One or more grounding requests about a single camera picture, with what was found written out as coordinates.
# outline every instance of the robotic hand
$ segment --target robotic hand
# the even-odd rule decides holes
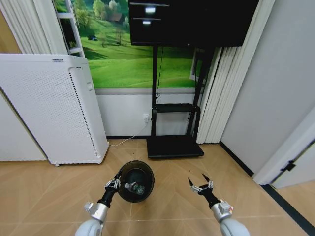
[[[220,229],[223,236],[250,236],[247,228],[237,220],[230,219],[233,212],[233,207],[227,203],[216,198],[212,193],[213,182],[204,174],[203,177],[208,182],[200,187],[194,186],[192,181],[188,178],[190,188],[193,192],[198,193],[206,198],[209,203],[209,208],[212,210],[214,217],[220,223]]]
[[[90,214],[92,219],[81,224],[75,236],[100,236],[102,234],[107,211],[114,194],[119,191],[120,185],[120,173],[118,173],[106,184],[105,193],[96,205],[90,202],[85,203],[84,210]]]

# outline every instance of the door hinge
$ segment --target door hinge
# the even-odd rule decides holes
[[[294,164],[295,160],[288,161],[288,164],[281,169],[281,171],[291,171],[296,165]]]

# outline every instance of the wooden floor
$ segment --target wooden floor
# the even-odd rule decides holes
[[[214,193],[235,207],[234,218],[252,236],[306,235],[219,145],[201,147],[205,152],[201,158],[152,161],[145,140],[130,140],[110,147],[101,165],[0,163],[0,236],[74,235],[89,219],[84,203],[96,202],[105,183],[133,159],[151,166],[154,189],[140,203],[115,195],[105,236],[220,236],[206,200],[189,188],[188,177],[197,185],[205,183],[202,173],[214,181]]]
[[[315,181],[280,188],[277,192],[315,226]]]

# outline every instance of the black tv screen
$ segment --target black tv screen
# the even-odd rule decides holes
[[[129,0],[132,45],[242,46],[258,0]]]

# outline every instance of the black bowl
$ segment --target black bowl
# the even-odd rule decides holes
[[[145,200],[152,192],[154,186],[154,175],[150,166],[143,161],[129,161],[119,170],[121,173],[121,187],[119,195],[128,202],[138,203]],[[145,187],[142,195],[130,192],[125,188],[126,183],[137,183]]]

